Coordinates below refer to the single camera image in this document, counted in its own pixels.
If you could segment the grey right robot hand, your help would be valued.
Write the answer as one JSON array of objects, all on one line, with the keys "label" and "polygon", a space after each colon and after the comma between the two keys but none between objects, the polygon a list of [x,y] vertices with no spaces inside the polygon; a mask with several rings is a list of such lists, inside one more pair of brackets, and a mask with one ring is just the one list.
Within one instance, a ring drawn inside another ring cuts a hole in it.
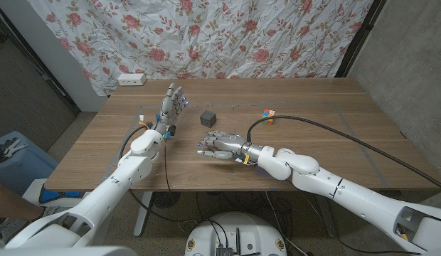
[{"label": "grey right robot hand", "polygon": [[244,164],[256,164],[262,151],[262,146],[247,142],[239,134],[224,131],[210,131],[199,144],[204,146],[197,154],[215,159],[240,159]]}]

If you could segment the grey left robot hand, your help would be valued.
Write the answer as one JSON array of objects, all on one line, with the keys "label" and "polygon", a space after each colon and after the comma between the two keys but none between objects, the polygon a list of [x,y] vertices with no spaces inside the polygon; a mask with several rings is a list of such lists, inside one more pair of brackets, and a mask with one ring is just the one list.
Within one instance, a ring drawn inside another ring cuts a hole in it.
[{"label": "grey left robot hand", "polygon": [[187,105],[188,101],[184,97],[182,86],[176,87],[174,83],[171,83],[162,101],[159,119],[154,130],[164,134],[170,126],[177,123],[178,116]]}]

